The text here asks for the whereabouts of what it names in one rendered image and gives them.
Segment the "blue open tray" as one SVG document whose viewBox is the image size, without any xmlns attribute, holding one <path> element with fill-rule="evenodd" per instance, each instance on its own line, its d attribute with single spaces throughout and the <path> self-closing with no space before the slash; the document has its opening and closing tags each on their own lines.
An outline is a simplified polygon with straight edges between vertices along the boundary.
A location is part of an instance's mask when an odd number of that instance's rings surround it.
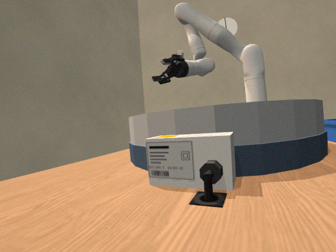
<svg viewBox="0 0 336 252">
<path fill-rule="evenodd" d="M 327 131 L 328 141 L 336 143 L 336 119 L 324 120 L 324 128 Z"/>
</svg>

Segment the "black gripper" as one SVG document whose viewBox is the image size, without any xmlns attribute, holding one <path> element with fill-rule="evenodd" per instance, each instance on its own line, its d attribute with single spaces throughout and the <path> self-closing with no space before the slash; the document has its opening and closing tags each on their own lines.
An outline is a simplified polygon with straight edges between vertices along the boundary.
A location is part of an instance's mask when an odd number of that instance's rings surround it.
<svg viewBox="0 0 336 252">
<path fill-rule="evenodd" d="M 154 82 L 158 81 L 159 84 L 164 84 L 170 82 L 170 78 L 172 77 L 182 78 L 188 74 L 188 64 L 185 62 L 185 59 L 182 57 L 182 55 L 173 54 L 169 59 L 162 59 L 161 63 L 163 65 L 169 66 L 160 76 L 153 76 L 151 78 Z M 162 78 L 163 76 L 164 78 Z"/>
</svg>

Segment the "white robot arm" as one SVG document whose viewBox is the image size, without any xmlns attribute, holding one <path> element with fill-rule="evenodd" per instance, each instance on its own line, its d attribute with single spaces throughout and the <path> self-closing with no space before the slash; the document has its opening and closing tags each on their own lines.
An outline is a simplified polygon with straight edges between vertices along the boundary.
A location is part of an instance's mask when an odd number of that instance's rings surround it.
<svg viewBox="0 0 336 252">
<path fill-rule="evenodd" d="M 201 14 L 187 3 L 179 3 L 175 16 L 184 27 L 194 60 L 185 60 L 189 76 L 204 76 L 215 69 L 210 58 L 204 58 L 206 49 L 199 32 L 208 40 L 232 54 L 243 64 L 246 102 L 267 101 L 265 65 L 262 49 L 255 44 L 245 46 L 224 26 Z M 243 61 L 242 61 L 243 60 Z"/>
</svg>

